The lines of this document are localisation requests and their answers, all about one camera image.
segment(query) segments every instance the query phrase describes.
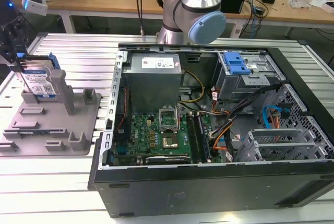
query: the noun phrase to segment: blue latch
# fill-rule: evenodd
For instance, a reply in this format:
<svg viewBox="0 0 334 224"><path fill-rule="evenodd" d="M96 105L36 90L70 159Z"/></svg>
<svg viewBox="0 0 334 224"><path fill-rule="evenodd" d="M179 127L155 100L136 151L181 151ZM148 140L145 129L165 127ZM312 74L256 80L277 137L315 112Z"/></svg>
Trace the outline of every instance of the blue latch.
<svg viewBox="0 0 334 224"><path fill-rule="evenodd" d="M246 61L238 52L226 52L224 53L224 59L231 74L251 73L251 70L249 70L245 64Z"/></svg>

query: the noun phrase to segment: green circuit board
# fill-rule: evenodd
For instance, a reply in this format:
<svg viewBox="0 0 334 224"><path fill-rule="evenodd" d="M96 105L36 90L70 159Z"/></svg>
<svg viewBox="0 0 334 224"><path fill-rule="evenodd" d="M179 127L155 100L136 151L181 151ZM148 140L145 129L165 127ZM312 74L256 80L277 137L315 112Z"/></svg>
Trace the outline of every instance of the green circuit board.
<svg viewBox="0 0 334 224"><path fill-rule="evenodd" d="M194 161L194 150L201 148L203 142L201 138L194 137L197 130L190 129L193 124L188 126L189 117L180 115L180 126L177 133L165 131L162 133L159 129L159 115L133 115L131 119L131 134L127 145L116 145L114 148L115 164L117 166L128 166L138 164L138 157L150 156L188 156ZM175 120L169 116L163 119L164 124L173 125ZM202 130L205 135L211 131L212 125L210 117L203 115L201 117Z"/></svg>
<svg viewBox="0 0 334 224"><path fill-rule="evenodd" d="M172 119L165 120L165 124L173 124ZM187 124L180 121L177 134L161 133L159 131L159 116L133 115L131 127L131 141L128 151L131 155L185 155L190 156Z"/></svg>

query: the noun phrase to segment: aluminum extrusion table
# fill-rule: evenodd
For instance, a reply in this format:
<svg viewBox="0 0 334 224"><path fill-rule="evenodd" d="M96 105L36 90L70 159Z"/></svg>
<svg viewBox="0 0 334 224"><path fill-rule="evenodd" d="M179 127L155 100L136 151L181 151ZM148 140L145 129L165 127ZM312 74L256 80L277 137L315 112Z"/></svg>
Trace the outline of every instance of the aluminum extrusion table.
<svg viewBox="0 0 334 224"><path fill-rule="evenodd" d="M104 127L119 43L154 43L155 37L53 34L37 37L31 54L52 52L74 91L101 93L93 141ZM334 116L334 73L297 41L219 39L213 44L279 48ZM22 84L10 73L0 86L0 131L21 104ZM0 159L0 223L334 223L334 191L303 208L111 219L87 182L94 145L86 156Z"/></svg>

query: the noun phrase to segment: table leg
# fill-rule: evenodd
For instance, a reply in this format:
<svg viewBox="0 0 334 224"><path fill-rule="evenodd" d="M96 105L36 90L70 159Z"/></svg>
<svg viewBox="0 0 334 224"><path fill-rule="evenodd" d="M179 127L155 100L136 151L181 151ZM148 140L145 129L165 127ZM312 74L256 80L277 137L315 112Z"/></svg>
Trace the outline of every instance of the table leg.
<svg viewBox="0 0 334 224"><path fill-rule="evenodd" d="M62 20L64 23L66 33L76 33L71 15L62 15Z"/></svg>
<svg viewBox="0 0 334 224"><path fill-rule="evenodd" d="M284 36L285 36L286 38L290 38L293 29L294 29L294 27L289 27L289 28L287 29L287 31L285 32Z"/></svg>
<svg viewBox="0 0 334 224"><path fill-rule="evenodd" d="M235 21L230 38L238 39L240 37L240 33L242 31L243 26L244 26L243 21Z"/></svg>

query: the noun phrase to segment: blue hard drive label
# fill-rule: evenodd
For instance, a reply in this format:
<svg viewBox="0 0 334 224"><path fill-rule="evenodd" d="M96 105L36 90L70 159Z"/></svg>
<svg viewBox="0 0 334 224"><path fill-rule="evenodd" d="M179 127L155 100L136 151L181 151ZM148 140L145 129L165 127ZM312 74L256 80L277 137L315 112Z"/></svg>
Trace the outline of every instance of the blue hard drive label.
<svg viewBox="0 0 334 224"><path fill-rule="evenodd" d="M25 70L23 71L24 74L46 74L44 70Z"/></svg>

